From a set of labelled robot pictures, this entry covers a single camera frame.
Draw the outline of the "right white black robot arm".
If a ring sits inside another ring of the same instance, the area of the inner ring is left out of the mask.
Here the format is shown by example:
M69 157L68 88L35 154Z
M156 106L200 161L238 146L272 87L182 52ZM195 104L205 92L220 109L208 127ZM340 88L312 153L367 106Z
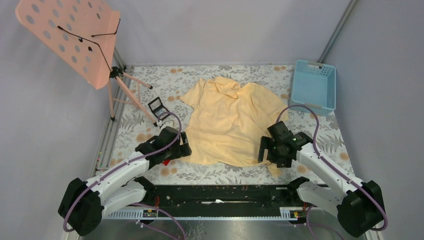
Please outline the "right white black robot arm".
M306 177L291 181L287 201L293 206L303 202L314 205L337 218L343 229L360 237L375 225L385 223L382 190L370 180L364 182L329 159L311 137L303 132L294 134L284 122L268 127L270 136L262 136L257 161L264 160L279 168L288 168L292 161L309 168L326 185L318 186Z

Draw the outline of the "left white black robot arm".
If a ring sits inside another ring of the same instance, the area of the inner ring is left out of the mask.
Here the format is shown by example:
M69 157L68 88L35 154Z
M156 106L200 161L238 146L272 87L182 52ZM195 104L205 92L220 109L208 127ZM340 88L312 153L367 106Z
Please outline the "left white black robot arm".
M187 134L166 126L159 135L139 144L123 162L87 180L75 178L58 207L64 230L86 236L104 217L136 203L148 206L146 218L156 217L161 199L156 187L140 175L191 153Z

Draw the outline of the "yellow shirt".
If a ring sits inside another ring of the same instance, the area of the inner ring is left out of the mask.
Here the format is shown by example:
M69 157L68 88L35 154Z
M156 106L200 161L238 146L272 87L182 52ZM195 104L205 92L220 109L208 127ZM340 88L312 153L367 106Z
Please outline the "yellow shirt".
M180 100L193 109L185 129L192 153L183 160L194 164L258 166L261 137L289 119L281 113L288 105L271 90L221 76L199 79Z

